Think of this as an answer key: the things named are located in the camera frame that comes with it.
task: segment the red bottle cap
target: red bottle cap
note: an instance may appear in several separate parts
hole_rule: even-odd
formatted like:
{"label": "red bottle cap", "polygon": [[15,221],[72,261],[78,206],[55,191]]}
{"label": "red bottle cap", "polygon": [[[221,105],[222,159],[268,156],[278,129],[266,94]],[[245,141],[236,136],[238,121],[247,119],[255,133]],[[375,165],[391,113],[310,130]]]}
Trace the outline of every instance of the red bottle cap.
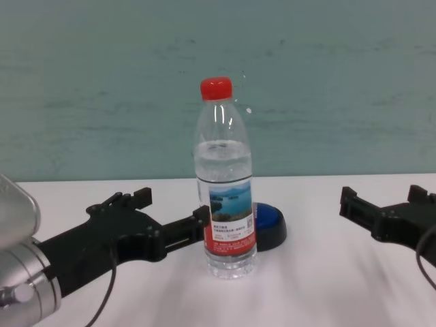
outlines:
{"label": "red bottle cap", "polygon": [[200,85],[203,100],[223,100],[232,97],[232,80],[228,77],[206,78]]}

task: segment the wall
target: wall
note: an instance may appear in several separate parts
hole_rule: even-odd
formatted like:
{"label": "wall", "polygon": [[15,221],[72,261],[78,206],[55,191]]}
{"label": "wall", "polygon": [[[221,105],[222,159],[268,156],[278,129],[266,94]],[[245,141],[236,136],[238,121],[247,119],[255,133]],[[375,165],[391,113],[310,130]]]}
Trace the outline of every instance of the wall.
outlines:
{"label": "wall", "polygon": [[435,172],[435,14],[431,0],[3,0],[0,169],[193,176],[199,83],[228,75],[256,175]]}

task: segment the water bottle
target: water bottle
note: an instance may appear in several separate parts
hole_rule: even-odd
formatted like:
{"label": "water bottle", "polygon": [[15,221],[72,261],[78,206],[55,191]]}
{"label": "water bottle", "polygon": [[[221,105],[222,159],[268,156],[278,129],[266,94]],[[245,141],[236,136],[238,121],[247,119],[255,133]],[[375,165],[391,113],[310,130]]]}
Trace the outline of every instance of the water bottle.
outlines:
{"label": "water bottle", "polygon": [[204,106],[193,157],[200,204],[211,209],[204,229],[208,270],[224,279],[239,278],[253,270],[257,253],[249,141],[232,101],[232,81],[207,78],[200,89]]}

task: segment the blue button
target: blue button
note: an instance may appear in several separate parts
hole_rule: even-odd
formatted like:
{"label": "blue button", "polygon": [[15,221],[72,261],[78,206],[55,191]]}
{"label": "blue button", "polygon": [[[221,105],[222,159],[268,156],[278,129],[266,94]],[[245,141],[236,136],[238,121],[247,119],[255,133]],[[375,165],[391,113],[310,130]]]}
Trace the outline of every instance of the blue button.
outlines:
{"label": "blue button", "polygon": [[279,211],[274,206],[254,202],[253,207],[257,230],[271,228],[279,223]]}

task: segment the white table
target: white table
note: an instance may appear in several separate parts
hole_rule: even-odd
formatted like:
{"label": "white table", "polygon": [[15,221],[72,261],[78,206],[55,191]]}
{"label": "white table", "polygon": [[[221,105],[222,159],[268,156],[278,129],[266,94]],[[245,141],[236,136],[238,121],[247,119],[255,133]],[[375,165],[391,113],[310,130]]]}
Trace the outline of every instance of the white table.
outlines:
{"label": "white table", "polygon": [[[253,199],[280,208],[288,226],[285,243],[261,253],[257,271],[235,281],[207,275],[202,243],[155,264],[126,263],[95,327],[436,326],[436,292],[418,271],[414,252],[378,243],[338,215],[342,186],[385,206],[404,202],[412,183],[436,191],[436,174],[256,178]],[[41,206],[40,240],[82,223],[88,205],[116,191],[151,187],[154,204],[145,211],[161,223],[186,217],[198,205],[194,180],[22,186]],[[436,269],[426,267],[436,278]],[[37,327],[84,326],[109,278],[64,298]]]}

